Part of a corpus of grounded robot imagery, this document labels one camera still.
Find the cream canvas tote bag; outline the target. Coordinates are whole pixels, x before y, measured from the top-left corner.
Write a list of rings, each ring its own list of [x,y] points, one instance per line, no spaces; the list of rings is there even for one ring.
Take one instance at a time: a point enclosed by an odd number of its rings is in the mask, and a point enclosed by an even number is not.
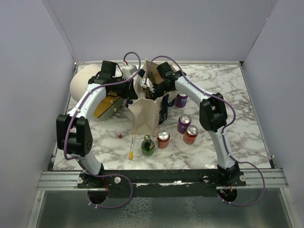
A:
[[[173,90],[156,99],[149,99],[150,90],[144,90],[140,86],[140,81],[143,78],[148,78],[149,71],[153,74],[153,78],[149,78],[151,82],[160,84],[166,80],[166,76],[176,73],[176,70],[168,62],[156,64],[146,60],[134,82],[138,99],[127,101],[128,108],[134,115],[133,131],[137,134],[156,135],[158,125],[166,121],[168,109],[174,106],[175,98],[179,92]]]

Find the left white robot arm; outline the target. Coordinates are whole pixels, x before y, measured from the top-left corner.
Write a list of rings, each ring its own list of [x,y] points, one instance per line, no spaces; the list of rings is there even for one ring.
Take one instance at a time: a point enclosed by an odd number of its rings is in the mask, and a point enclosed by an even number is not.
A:
[[[103,61],[101,69],[88,80],[87,88],[76,106],[67,114],[56,119],[57,147],[63,150],[66,160],[77,160],[83,171],[89,174],[88,181],[98,188],[104,184],[103,165],[91,151],[93,137],[89,125],[99,103],[110,93],[116,93],[124,99],[136,99],[133,78],[140,68],[125,65],[122,76],[116,77],[116,63]]]

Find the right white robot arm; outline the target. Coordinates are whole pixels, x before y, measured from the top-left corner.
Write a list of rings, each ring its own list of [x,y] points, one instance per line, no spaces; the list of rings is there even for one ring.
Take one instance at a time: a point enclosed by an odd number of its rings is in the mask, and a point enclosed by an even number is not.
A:
[[[211,94],[202,89],[182,70],[174,71],[168,62],[158,65],[156,69],[163,81],[153,84],[152,95],[159,97],[165,92],[177,90],[199,106],[199,122],[210,134],[217,153],[218,180],[224,186],[230,185],[239,173],[239,165],[231,158],[232,150],[225,129],[228,114],[222,94]]]

